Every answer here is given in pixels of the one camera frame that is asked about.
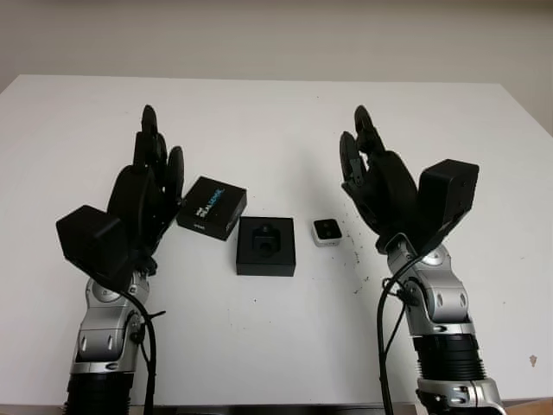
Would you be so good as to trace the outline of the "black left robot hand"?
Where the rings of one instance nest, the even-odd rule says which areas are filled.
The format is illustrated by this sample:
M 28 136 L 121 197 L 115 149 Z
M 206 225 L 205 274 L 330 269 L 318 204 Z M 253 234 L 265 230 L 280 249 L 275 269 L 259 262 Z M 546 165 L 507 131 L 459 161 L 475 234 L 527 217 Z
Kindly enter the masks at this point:
M 146 105 L 132 164 L 118 174 L 107 207 L 123 222 L 130 260 L 141 273 L 156 273 L 153 255 L 181 208 L 183 184 L 182 147 L 167 149 L 155 109 Z

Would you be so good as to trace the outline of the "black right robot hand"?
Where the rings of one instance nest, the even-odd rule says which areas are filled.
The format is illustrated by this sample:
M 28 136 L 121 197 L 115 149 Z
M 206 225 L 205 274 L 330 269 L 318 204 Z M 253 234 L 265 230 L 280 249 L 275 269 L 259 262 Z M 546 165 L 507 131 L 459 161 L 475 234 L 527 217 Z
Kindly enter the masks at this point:
M 385 148 L 369 112 L 353 115 L 357 135 L 340 136 L 341 187 L 360 217 L 377 234 L 377 251 L 387 254 L 397 236 L 407 236 L 416 211 L 416 184 L 401 157 Z

